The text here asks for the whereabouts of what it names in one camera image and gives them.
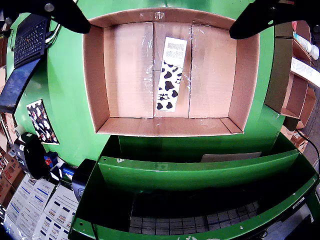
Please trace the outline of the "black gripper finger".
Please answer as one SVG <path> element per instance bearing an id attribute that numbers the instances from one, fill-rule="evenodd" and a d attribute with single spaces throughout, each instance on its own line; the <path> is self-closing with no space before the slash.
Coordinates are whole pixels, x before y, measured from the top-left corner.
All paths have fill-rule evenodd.
<path id="1" fill-rule="evenodd" d="M 265 29 L 293 21 L 306 21 L 309 28 L 320 31 L 320 2 L 318 0 L 256 0 L 249 3 L 229 29 L 232 39 L 250 38 Z"/>
<path id="2" fill-rule="evenodd" d="M 75 33 L 87 34 L 91 24 L 72 0 L 2 0 L 0 12 L 3 19 L 16 21 L 22 13 L 31 13 L 53 19 Z"/>

